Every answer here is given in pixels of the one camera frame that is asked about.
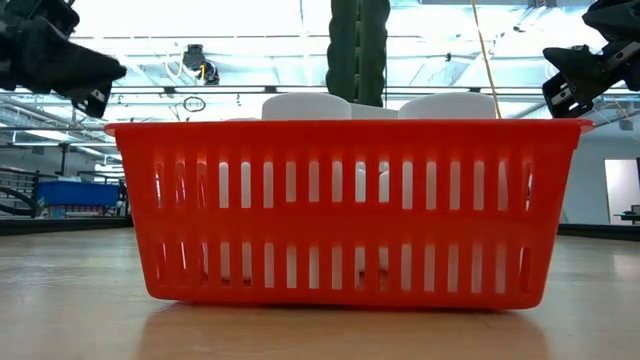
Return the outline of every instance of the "table surface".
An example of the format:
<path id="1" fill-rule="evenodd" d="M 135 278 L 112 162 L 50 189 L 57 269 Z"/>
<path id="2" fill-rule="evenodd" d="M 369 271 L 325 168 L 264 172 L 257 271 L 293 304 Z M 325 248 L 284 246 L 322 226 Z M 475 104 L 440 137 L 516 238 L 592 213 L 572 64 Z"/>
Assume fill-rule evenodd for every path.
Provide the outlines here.
<path id="1" fill-rule="evenodd" d="M 532 310 L 370 312 L 150 298 L 130 229 L 0 238 L 2 359 L 638 359 L 640 243 L 559 238 Z"/>

